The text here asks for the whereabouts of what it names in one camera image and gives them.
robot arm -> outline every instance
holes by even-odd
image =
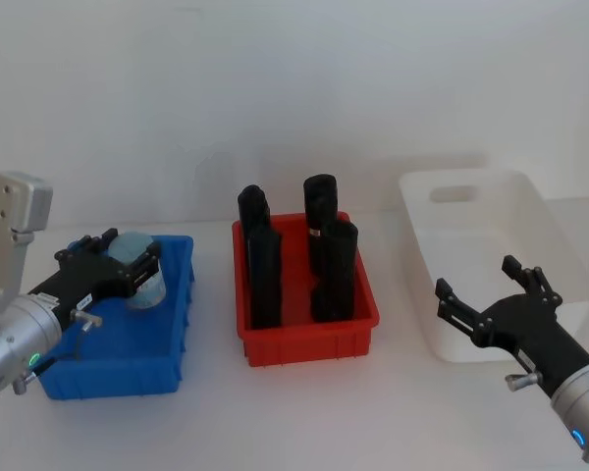
[[[497,301],[477,312],[458,300],[448,283],[436,285],[438,315],[467,334],[478,347],[494,346],[509,352],[526,371],[509,375],[512,391],[538,385],[551,398],[589,462],[589,354],[557,322],[562,298],[552,290],[541,268],[522,269],[512,256],[502,270],[525,294]]]
[[[85,312],[108,297],[131,297],[159,270],[160,247],[152,243],[131,265],[105,255],[118,235],[85,236],[55,254],[59,271],[29,294],[20,294],[26,250],[33,232],[45,229],[52,189],[20,173],[0,173],[0,391],[15,393],[49,368],[37,360],[78,321],[87,332],[102,320]]]

red plastic bin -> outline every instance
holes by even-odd
[[[349,220],[346,213],[339,213],[339,218]],[[271,224],[282,235],[282,326],[262,330],[250,327],[250,291],[240,221],[232,227],[238,335],[248,364],[284,365],[366,355],[371,330],[379,323],[380,315],[359,251],[355,261],[353,319],[316,323],[310,314],[310,293],[316,280],[309,268],[305,214],[273,216]]]

white wall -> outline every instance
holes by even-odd
[[[428,166],[589,195],[589,0],[0,2],[0,169],[55,185],[52,223],[273,212],[337,174],[388,207]]]

white plastic bin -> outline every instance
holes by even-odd
[[[445,278],[459,299],[482,311],[521,287],[501,270],[511,254],[543,268],[563,298],[559,322],[574,337],[589,315],[589,274],[545,201],[520,172],[476,169],[416,172],[400,178],[401,255],[423,334],[447,361],[512,359],[477,348],[437,316],[434,285]]]

black container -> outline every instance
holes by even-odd
[[[251,328],[282,325],[282,236],[270,226],[254,228],[248,237]]]
[[[256,184],[243,189],[238,195],[238,211],[244,237],[244,260],[248,267],[248,238],[251,231],[271,224],[271,211],[264,191]]]
[[[321,274],[321,229],[338,218],[338,187],[333,175],[320,174],[303,183],[305,220],[308,228],[310,269]]]
[[[316,322],[351,320],[357,227],[338,220],[324,226],[320,252],[321,275],[311,294],[312,316]]]

